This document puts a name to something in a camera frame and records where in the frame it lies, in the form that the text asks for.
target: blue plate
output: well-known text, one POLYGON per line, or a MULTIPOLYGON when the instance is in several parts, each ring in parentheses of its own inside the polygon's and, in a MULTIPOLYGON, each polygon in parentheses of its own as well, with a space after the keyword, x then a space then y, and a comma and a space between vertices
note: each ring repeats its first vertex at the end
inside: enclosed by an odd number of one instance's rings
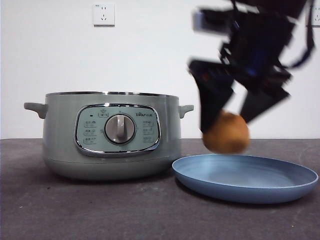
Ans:
POLYGON ((311 169, 266 157, 195 155, 172 164, 176 178, 200 194, 238 203, 276 204, 308 194, 317 184, 311 169))

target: potato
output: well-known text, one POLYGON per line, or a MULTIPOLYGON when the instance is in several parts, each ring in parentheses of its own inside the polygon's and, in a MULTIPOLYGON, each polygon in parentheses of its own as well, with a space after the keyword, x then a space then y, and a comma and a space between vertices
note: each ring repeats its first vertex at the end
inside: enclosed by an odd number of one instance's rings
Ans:
POLYGON ((203 144, 211 152, 236 154, 243 152, 250 143, 246 121, 230 112, 221 111, 215 123, 202 135, 203 144))

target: wall outlet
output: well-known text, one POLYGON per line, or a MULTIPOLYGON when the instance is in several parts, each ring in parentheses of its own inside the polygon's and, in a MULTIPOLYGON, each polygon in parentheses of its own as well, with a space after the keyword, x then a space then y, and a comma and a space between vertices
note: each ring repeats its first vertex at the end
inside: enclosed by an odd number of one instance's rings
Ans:
POLYGON ((115 5, 113 3, 95 4, 92 11, 95 27, 115 26, 115 5))
POLYGON ((313 17, 312 17, 312 26, 320 28, 320 1, 317 5, 313 6, 313 17))

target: dark table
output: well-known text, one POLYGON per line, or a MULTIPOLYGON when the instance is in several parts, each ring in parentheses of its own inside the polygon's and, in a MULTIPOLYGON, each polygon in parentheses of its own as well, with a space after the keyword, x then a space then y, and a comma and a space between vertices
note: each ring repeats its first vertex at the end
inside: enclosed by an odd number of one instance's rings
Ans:
MULTIPOLYGON (((209 153, 183 139, 182 154, 209 153)), ((320 139, 253 140, 246 154, 320 173, 320 139)), ((75 181, 51 173, 41 139, 1 141, 2 240, 320 240, 320 184, 289 203, 252 205, 197 194, 174 177, 75 181)))

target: pot handle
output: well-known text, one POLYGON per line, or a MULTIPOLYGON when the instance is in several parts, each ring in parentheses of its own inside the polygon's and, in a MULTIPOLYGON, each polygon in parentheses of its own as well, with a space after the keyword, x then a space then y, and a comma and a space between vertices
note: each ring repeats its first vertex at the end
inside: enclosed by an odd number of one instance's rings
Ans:
POLYGON ((45 119, 48 111, 48 105, 35 102, 25 102, 23 105, 24 109, 31 110, 38 113, 39 118, 45 119))
POLYGON ((185 117, 187 112, 191 112, 195 109, 194 105, 183 105, 178 107, 179 116, 181 119, 185 117))

